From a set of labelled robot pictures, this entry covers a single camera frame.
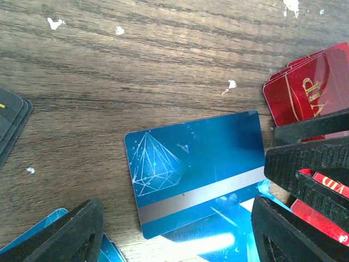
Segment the single blue credit card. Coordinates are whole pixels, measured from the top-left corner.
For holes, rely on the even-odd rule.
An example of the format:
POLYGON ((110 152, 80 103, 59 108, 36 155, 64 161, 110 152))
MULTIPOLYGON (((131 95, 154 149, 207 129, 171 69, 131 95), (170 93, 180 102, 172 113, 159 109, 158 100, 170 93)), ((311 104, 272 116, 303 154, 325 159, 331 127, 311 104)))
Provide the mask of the single blue credit card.
POLYGON ((253 198, 265 179, 255 110, 131 132, 124 143, 146 239, 253 198))

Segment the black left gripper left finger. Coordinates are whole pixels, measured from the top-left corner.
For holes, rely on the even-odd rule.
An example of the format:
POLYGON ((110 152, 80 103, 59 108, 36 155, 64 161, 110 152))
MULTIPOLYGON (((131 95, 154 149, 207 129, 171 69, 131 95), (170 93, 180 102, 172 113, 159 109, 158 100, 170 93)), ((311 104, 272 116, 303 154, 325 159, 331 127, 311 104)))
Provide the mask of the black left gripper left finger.
POLYGON ((89 199, 2 253, 1 261, 97 261, 103 233, 102 202, 89 199))

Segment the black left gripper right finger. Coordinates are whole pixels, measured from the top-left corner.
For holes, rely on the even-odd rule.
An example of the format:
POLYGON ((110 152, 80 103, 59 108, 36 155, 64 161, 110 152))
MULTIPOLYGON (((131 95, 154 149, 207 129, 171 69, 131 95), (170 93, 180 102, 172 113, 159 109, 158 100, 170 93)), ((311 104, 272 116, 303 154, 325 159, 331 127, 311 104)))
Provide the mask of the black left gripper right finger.
POLYGON ((260 261, 348 261, 347 246, 269 198, 255 198, 251 223, 260 261))

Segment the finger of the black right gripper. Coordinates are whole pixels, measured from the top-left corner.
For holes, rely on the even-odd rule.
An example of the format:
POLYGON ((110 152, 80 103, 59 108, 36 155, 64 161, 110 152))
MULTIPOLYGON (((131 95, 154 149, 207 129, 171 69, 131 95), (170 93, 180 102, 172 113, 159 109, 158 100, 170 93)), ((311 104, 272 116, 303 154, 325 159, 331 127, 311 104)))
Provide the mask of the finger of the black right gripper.
POLYGON ((291 145, 304 139, 348 135, 348 108, 330 114, 276 127, 273 146, 291 145))
POLYGON ((348 229, 348 199, 300 173, 311 169, 348 186, 348 137, 315 140, 272 148, 266 153, 264 175, 295 198, 316 208, 331 204, 324 214, 342 229, 348 229))

